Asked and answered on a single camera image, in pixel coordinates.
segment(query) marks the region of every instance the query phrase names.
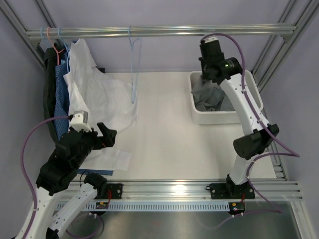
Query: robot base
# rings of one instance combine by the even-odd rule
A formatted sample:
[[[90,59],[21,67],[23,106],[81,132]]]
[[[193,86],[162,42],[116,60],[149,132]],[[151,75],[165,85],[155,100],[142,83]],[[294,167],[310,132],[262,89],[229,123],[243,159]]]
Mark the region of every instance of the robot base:
[[[211,183],[206,187],[209,190],[212,199],[255,199],[255,192],[248,182],[241,185],[235,185],[229,175],[227,175],[226,183]]]

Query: blue wire hanger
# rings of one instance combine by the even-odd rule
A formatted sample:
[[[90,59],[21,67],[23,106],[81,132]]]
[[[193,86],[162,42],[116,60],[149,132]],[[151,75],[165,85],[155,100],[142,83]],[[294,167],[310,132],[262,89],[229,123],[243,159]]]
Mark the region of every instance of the blue wire hanger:
[[[43,42],[47,48],[52,47],[51,44],[48,44],[48,42],[46,41],[46,38],[43,36],[43,33],[42,33],[43,29],[44,29],[44,27],[41,27],[41,29],[40,29],[41,39],[43,40]]]
[[[64,47],[65,47],[65,49],[66,49],[66,51],[67,51],[66,69],[67,69],[67,72],[69,73],[69,72],[70,72],[70,69],[69,69],[70,49],[69,49],[68,45],[65,43],[65,41],[63,41],[63,39],[62,39],[62,37],[61,37],[61,35],[60,35],[60,30],[61,30],[61,28],[62,28],[61,26],[58,27],[58,36],[59,36],[60,40],[63,42],[63,45],[64,45]]]
[[[132,95],[131,95],[131,100],[132,104],[135,103],[135,95],[136,95],[136,87],[138,84],[139,80],[139,72],[140,72],[140,64],[141,64],[141,52],[142,52],[142,39],[135,39],[133,42],[131,41],[131,26],[129,26],[128,29],[128,36],[129,36],[129,41],[130,41],[130,46],[131,46],[131,81],[132,81]],[[138,70],[136,74],[136,80],[135,84],[133,83],[133,59],[134,59],[134,43],[137,41],[140,41],[140,55],[139,55],[139,64],[138,64]]]

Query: wire hanger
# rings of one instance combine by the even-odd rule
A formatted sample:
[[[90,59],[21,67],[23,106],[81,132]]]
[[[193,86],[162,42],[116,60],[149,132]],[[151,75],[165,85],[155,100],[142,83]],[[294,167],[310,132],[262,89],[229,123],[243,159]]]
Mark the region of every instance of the wire hanger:
[[[44,27],[41,27],[41,29],[40,29],[41,39],[43,40],[43,42],[44,42],[44,44],[46,45],[46,47],[49,48],[49,47],[51,47],[51,46],[50,46],[50,44],[47,43],[45,37],[43,36],[43,33],[42,33],[43,29],[44,29]]]
[[[131,46],[131,81],[132,81],[132,95],[131,95],[131,100],[132,104],[135,103],[135,95],[136,95],[136,87],[138,84],[138,79],[139,79],[139,72],[140,72],[140,64],[141,64],[141,52],[142,52],[142,39],[137,38],[133,42],[131,41],[131,26],[129,26],[128,29],[128,37],[130,41],[130,46]],[[137,41],[140,41],[140,55],[139,55],[139,64],[138,64],[138,70],[136,74],[136,80],[135,84],[133,83],[133,58],[134,58],[134,43]]]
[[[62,37],[61,37],[61,35],[60,35],[60,30],[61,30],[61,28],[62,28],[61,26],[58,27],[58,36],[59,36],[60,40],[63,42],[63,45],[64,45],[64,47],[65,47],[65,49],[66,49],[66,51],[67,51],[66,69],[67,69],[67,72],[69,73],[69,72],[70,72],[70,69],[69,69],[70,49],[69,49],[68,45],[65,43],[65,41],[63,41],[63,39],[62,39]]]
[[[55,48],[55,45],[54,45],[54,42],[51,40],[51,38],[50,38],[50,36],[49,36],[49,29],[50,29],[51,27],[47,27],[46,28],[46,36],[48,37],[48,39],[49,39],[49,41],[51,42],[51,44],[52,44],[52,47],[53,47],[53,49],[55,50],[55,52],[56,52],[56,54],[57,54],[57,65],[59,65],[60,64],[60,57],[59,57],[59,54],[62,52],[62,51],[64,51],[64,49],[62,49],[61,51],[58,51],[56,48]]]

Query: gray cloth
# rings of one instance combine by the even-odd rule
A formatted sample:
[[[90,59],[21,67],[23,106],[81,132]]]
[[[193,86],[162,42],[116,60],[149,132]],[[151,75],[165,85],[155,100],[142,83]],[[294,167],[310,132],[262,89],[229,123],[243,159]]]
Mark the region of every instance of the gray cloth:
[[[225,92],[219,86],[214,86],[211,81],[197,82],[192,88],[192,94],[198,111],[234,111]]]

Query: hanging clothes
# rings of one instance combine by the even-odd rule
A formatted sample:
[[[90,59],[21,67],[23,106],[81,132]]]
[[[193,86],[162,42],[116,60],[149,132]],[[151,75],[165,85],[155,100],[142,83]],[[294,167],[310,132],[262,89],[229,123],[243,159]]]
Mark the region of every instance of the hanging clothes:
[[[55,45],[60,51],[63,47]],[[53,48],[47,48],[44,54],[44,89],[43,89],[43,109],[44,118],[48,119],[54,117],[55,104],[56,104],[56,78],[55,67],[57,65],[57,54]],[[54,123],[47,123],[50,131],[50,136],[54,142],[58,141],[55,131]]]
[[[64,76],[70,97],[69,115],[87,111],[89,126],[99,134],[98,122],[118,133],[135,126],[139,102],[137,97],[135,104],[131,102],[131,85],[101,73],[84,39],[71,44],[69,66],[70,72]],[[80,168],[127,170],[130,159],[130,153],[115,148],[93,150]]]
[[[69,92],[64,81],[63,76],[68,73],[68,63],[66,61],[68,53],[66,52],[61,60],[61,64],[55,66],[55,80],[56,80],[56,89],[55,89],[55,109],[54,117],[58,116],[68,116],[69,112]],[[54,127],[57,135],[57,139],[60,140],[61,136],[66,133],[69,129],[69,120],[68,119],[56,119],[54,121]]]

